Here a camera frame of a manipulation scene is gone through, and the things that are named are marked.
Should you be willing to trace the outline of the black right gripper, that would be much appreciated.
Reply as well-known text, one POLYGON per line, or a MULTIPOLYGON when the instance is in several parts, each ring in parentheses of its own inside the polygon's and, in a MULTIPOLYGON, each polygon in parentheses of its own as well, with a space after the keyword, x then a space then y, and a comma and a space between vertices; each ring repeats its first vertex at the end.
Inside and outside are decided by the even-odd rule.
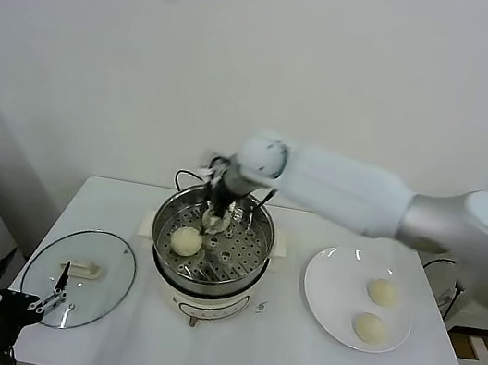
POLYGON ((234 210, 228 207, 230 207, 236 200, 237 194, 232 193, 225 183, 217 182, 213 186, 210 199, 212 204, 211 209, 207 207, 201 216, 201 227, 199 232, 201 236, 203 236, 210 227, 210 223, 212 222, 211 211, 214 215, 223 216, 222 223, 218 228, 219 232, 225 232, 230 227, 234 210))

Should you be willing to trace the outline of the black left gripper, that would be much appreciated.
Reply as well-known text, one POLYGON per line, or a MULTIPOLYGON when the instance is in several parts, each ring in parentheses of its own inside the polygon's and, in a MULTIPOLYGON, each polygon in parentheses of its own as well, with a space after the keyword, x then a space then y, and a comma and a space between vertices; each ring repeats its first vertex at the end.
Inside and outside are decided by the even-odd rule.
POLYGON ((67 280, 70 262, 67 262, 53 290, 38 298, 17 291, 0 289, 0 338, 16 341, 24 327, 32 326, 51 313, 67 299, 67 280))

